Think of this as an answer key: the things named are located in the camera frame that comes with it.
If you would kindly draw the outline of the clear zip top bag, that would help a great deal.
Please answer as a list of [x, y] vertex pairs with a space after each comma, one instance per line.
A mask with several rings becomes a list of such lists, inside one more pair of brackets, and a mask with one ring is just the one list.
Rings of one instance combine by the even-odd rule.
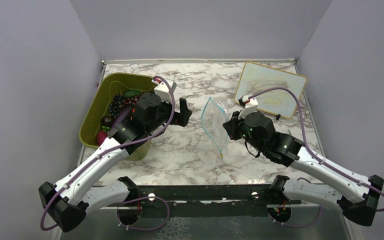
[[201, 113], [201, 127], [214, 145], [216, 155], [223, 159], [228, 134], [223, 124], [229, 120], [228, 101], [225, 97], [208, 97]]

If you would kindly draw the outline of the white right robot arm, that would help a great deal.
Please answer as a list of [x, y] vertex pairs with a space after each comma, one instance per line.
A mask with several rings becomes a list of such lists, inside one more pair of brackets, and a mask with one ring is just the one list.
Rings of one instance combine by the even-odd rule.
[[370, 227], [373, 224], [384, 179], [378, 175], [364, 176], [347, 170], [307, 148], [303, 141], [275, 130], [272, 120], [256, 111], [239, 118], [235, 111], [223, 123], [231, 140], [244, 140], [258, 154], [271, 162], [304, 172], [320, 184], [299, 182], [278, 175], [268, 190], [269, 199], [280, 204], [285, 201], [305, 201], [339, 209], [351, 222]]

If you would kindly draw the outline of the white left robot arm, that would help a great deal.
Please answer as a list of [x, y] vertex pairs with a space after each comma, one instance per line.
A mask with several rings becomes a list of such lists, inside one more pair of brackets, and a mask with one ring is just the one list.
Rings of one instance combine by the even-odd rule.
[[86, 161], [56, 183], [46, 181], [39, 187], [41, 230], [58, 227], [70, 232], [95, 210], [117, 202], [127, 206], [135, 203], [136, 185], [130, 179], [96, 189], [93, 186], [115, 164], [163, 134], [169, 125], [185, 127], [192, 115], [186, 99], [179, 99], [179, 109], [175, 111], [174, 103], [159, 93], [144, 94]]

